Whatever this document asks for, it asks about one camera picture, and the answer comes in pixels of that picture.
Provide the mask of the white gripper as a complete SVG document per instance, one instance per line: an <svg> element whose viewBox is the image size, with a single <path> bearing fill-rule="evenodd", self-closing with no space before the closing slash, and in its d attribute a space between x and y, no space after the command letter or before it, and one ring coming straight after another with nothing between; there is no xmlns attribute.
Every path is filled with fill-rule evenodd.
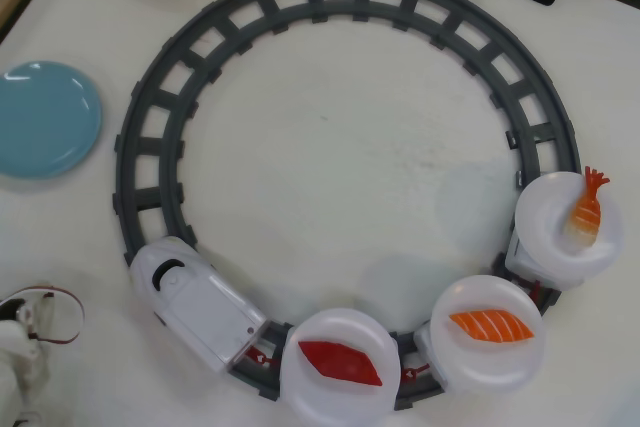
<svg viewBox="0 0 640 427"><path fill-rule="evenodd" d="M48 380L47 354L35 338L34 304L1 302L1 425L44 426L32 400Z"/></svg>

